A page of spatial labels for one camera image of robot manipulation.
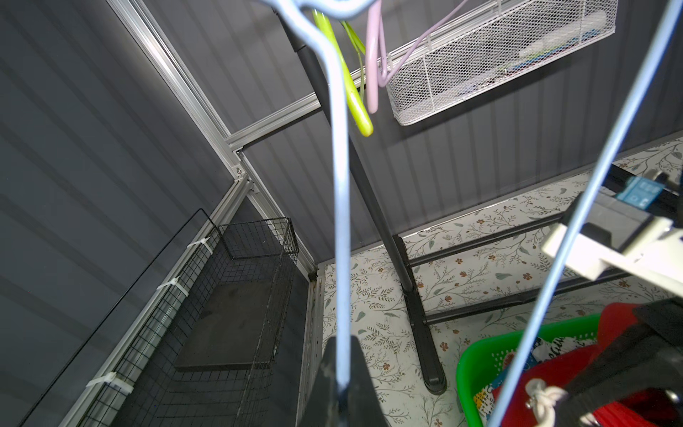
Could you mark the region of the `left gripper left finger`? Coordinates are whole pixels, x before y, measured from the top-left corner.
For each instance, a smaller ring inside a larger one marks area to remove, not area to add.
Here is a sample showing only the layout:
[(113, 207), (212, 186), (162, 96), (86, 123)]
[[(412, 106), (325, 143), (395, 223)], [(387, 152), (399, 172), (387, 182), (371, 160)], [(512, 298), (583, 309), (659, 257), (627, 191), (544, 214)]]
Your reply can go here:
[(325, 346), (309, 399), (298, 423), (299, 426), (337, 427), (339, 425), (339, 400), (335, 370), (336, 337), (333, 336)]

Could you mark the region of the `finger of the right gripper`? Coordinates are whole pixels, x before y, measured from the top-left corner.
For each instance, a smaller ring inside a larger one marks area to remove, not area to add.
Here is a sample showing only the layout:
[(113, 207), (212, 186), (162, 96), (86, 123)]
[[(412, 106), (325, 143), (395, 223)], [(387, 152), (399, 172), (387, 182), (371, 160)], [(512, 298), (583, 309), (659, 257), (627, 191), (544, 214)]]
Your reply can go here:
[(682, 425), (682, 345), (674, 346), (640, 323), (626, 330), (567, 385), (556, 409), (558, 426), (579, 426), (580, 418), (610, 403), (649, 389), (661, 390)]

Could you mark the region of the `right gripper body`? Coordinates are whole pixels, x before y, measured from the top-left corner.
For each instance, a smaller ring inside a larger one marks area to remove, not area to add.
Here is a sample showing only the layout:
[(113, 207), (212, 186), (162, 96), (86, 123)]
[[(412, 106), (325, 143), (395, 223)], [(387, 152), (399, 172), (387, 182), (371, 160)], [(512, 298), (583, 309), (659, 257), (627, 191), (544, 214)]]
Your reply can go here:
[(668, 343), (674, 346), (682, 345), (681, 297), (644, 304), (634, 309), (633, 313)]

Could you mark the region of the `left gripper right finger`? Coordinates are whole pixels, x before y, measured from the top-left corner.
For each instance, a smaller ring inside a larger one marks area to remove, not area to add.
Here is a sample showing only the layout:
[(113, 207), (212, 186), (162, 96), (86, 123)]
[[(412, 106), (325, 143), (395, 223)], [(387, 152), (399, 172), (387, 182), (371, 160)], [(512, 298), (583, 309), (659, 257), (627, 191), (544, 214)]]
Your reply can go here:
[(350, 384), (347, 391), (346, 425), (350, 427), (389, 425), (382, 412), (373, 379), (357, 338), (352, 338), (350, 345)]

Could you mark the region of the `red shorts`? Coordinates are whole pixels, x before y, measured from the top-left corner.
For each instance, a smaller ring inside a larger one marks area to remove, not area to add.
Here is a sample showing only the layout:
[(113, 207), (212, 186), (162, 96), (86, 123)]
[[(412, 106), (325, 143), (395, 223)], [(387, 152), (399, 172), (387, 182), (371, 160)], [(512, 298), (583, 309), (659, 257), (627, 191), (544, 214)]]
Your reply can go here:
[(505, 426), (680, 426), (682, 301), (610, 304), (597, 340), (526, 371)]

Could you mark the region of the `green plastic hanger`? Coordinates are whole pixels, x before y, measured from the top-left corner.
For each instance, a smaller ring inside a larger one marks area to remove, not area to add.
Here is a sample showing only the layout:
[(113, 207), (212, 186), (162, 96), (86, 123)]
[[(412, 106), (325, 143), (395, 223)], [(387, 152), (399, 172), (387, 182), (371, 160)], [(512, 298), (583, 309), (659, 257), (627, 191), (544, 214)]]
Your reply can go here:
[(357, 129), (359, 130), (359, 133), (361, 133), (364, 137), (369, 137), (374, 133), (375, 128), (366, 110), (362, 96), (362, 94), (364, 94), (365, 69), (363, 66), (360, 67), (361, 88), (358, 89), (355, 80), (345, 62), (341, 48), (339, 48), (332, 22), (327, 16), (325, 16), (325, 14), (322, 14), (322, 12), (316, 10), (313, 11), (313, 19), (318, 30), (322, 32), (322, 34), (336, 50), (338, 60), (341, 64), (341, 71), (343, 72), (344, 92), (346, 96), (347, 107), (357, 126)]

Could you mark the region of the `lilac plastic hanger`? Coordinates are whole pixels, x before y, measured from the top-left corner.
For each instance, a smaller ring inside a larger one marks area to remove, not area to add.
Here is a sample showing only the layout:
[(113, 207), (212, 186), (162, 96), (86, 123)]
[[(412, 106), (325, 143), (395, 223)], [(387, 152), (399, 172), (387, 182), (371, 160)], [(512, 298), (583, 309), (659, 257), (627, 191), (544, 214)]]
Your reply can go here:
[(382, 1), (375, 1), (370, 6), (366, 25), (366, 108), (370, 114), (375, 114), (379, 109), (379, 88), (386, 87), (391, 78), (397, 74), (407, 62), (413, 52), (429, 37), (434, 31), (445, 25), (450, 19), (455, 17), (468, 0), (462, 0), (448, 15), (432, 25), (428, 30), (413, 42), (401, 61), (392, 69), (388, 66), (388, 52), (382, 19)]

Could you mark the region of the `light blue wire hanger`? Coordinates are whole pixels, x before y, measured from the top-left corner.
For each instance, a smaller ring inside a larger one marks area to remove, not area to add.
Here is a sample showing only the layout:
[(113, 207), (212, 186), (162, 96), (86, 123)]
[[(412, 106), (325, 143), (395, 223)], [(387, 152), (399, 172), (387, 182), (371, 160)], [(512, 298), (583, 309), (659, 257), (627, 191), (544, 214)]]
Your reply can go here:
[[(325, 67), (323, 84), (330, 91), (331, 132), (334, 166), (334, 255), (337, 263), (337, 348), (336, 348), (336, 383), (337, 391), (346, 396), (350, 384), (350, 345), (351, 345), (351, 310), (350, 310), (350, 141), (348, 135), (347, 103), (344, 92), (343, 72), (336, 50), (327, 38), (302, 13), (302, 8), (316, 9), (338, 20), (354, 18), (371, 6), (369, 1), (270, 1), (274, 8), (293, 33), (302, 39), (304, 44), (314, 52), (316, 63)], [(594, 165), (592, 177), (583, 195), (577, 202), (574, 213), (558, 253), (548, 273), (547, 279), (537, 297), (532, 315), (517, 348), (515, 357), (510, 363), (503, 389), (494, 407), (488, 423), (498, 426), (503, 421), (516, 390), (523, 368), (528, 359), (535, 338), (538, 335), (545, 313), (558, 286), (560, 276), (565, 269), (570, 248), (586, 220), (593, 201), (608, 174), (617, 152), (621, 148), (626, 132), (638, 111), (644, 96), (654, 78), (656, 70), (663, 58), (673, 31), (682, 11), (680, 1), (670, 1), (665, 7), (662, 19), (658, 24), (645, 59), (642, 62), (631, 90), (615, 121), (608, 139)]]

